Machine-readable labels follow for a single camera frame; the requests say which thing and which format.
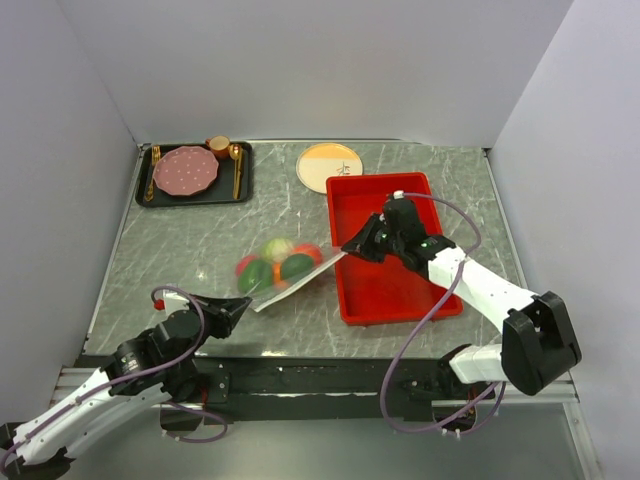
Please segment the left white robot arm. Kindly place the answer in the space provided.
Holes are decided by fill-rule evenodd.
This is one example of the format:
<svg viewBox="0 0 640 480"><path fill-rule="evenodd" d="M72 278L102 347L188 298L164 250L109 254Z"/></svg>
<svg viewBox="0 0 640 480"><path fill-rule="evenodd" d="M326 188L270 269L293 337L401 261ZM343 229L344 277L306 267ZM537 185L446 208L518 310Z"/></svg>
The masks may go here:
<svg viewBox="0 0 640 480"><path fill-rule="evenodd" d="M167 317L121 343L67 397L33 420L1 428L1 473L8 479L58 479L87 447L154 405L181 404L199 390L195 353L229 337L252 300L210 298L175 286L151 293Z"/></svg>

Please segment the red tomato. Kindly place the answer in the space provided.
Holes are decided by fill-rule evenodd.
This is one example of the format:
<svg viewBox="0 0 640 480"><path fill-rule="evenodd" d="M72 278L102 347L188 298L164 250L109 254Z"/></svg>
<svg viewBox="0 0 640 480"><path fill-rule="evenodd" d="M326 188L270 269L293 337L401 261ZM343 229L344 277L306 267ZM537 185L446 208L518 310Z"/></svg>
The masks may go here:
<svg viewBox="0 0 640 480"><path fill-rule="evenodd" d="M292 253L304 254L311 257L315 265L320 265L324 261L324 255L321 249L312 243L299 244L292 250Z"/></svg>

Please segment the green lime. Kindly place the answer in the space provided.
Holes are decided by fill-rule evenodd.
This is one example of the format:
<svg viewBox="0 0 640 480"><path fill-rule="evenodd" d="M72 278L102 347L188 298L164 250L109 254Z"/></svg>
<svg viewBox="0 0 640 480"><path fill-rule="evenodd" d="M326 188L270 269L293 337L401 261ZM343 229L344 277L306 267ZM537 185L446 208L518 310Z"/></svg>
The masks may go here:
<svg viewBox="0 0 640 480"><path fill-rule="evenodd" d="M304 254L292 254L281 263L281 275L283 280L291 280L294 277L304 276L315 267L311 257Z"/></svg>

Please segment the green bell pepper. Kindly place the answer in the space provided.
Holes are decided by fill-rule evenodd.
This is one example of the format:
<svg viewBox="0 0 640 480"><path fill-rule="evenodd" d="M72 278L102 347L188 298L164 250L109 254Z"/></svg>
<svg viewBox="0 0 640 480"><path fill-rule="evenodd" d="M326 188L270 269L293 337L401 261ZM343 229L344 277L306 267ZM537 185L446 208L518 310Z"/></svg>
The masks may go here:
<svg viewBox="0 0 640 480"><path fill-rule="evenodd" d="M251 260L237 279L238 290L243 294L257 293L274 284L272 264L261 258Z"/></svg>

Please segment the orange fruit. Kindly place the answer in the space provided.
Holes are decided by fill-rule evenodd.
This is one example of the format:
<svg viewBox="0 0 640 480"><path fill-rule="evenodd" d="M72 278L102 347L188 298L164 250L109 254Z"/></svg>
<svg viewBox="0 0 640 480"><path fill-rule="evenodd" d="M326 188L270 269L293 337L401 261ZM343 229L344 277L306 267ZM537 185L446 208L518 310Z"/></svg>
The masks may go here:
<svg viewBox="0 0 640 480"><path fill-rule="evenodd" d="M281 275L281 264L274 263L272 265L272 270L273 270L274 284L277 286L281 285L283 283L283 279Z"/></svg>

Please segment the red apple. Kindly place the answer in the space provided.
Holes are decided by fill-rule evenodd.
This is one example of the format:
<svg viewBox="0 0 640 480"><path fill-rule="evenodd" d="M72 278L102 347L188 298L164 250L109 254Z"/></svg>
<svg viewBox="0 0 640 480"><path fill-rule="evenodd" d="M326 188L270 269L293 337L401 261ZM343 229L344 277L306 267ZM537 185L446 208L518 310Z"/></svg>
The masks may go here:
<svg viewBox="0 0 640 480"><path fill-rule="evenodd" d="M257 255L247 255L242 258L235 267L235 275L239 276L245 270L245 268L254 260L258 259Z"/></svg>

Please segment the light green apple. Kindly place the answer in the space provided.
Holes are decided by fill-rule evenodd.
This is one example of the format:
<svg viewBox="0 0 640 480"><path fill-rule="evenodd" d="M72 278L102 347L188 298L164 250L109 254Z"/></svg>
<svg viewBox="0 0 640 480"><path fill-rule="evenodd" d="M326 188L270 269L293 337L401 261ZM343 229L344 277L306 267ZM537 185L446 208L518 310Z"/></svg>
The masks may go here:
<svg viewBox="0 0 640 480"><path fill-rule="evenodd" d="M284 261L294 249L294 242L285 237L268 240L261 248L261 256L273 263Z"/></svg>

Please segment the clear zip top bag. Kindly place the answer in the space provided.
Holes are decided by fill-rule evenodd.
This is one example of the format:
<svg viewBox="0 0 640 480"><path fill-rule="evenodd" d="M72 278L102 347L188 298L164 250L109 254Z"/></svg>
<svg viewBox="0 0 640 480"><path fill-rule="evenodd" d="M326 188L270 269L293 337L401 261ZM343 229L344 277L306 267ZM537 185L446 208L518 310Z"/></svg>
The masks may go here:
<svg viewBox="0 0 640 480"><path fill-rule="evenodd" d="M252 300L250 308L258 313L301 290L345 256L337 247L274 237L238 261L237 291Z"/></svg>

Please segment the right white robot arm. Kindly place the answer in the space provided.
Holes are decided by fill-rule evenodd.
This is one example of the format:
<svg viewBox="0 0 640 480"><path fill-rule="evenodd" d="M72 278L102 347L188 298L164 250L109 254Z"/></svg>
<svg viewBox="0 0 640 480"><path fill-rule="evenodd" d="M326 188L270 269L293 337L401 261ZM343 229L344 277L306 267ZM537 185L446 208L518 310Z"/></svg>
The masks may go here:
<svg viewBox="0 0 640 480"><path fill-rule="evenodd" d="M454 241L428 233L414 199L402 192L391 195L342 250L368 262L399 259L407 270L461 298L500 332L499 344L463 346L449 354L437 375L445 396L460 398L474 383L504 381L534 396L581 362L560 296L519 287L471 259Z"/></svg>

